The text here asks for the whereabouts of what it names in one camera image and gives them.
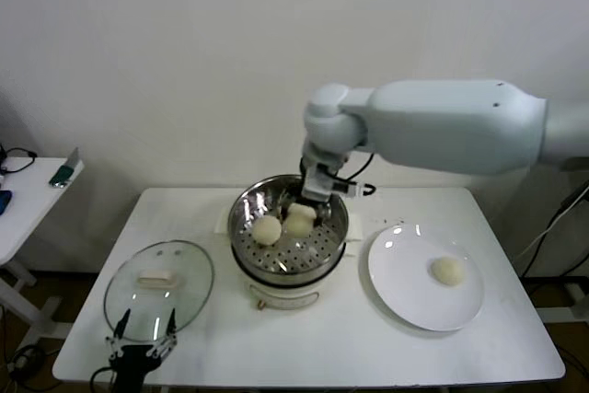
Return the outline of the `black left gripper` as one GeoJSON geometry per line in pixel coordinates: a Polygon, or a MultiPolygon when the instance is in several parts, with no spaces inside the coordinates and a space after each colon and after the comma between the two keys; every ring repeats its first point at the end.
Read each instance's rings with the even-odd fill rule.
{"type": "Polygon", "coordinates": [[[166,359],[178,343],[176,309],[173,308],[164,336],[158,339],[153,346],[122,346],[121,340],[130,315],[131,309],[127,308],[117,322],[113,334],[105,339],[110,348],[110,368],[115,374],[112,392],[140,393],[146,376],[162,364],[162,359],[166,359]]]}

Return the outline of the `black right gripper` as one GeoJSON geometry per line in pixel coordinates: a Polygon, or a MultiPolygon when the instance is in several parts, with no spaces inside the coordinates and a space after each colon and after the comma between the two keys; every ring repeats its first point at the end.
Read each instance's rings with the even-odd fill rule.
{"type": "MultiPolygon", "coordinates": [[[[302,157],[300,160],[302,174],[301,196],[315,204],[315,227],[329,221],[331,218],[331,204],[328,202],[333,193],[333,179],[319,163],[302,157]]],[[[283,223],[287,218],[289,207],[296,203],[300,191],[283,190],[276,201],[276,217],[283,223]]]]}

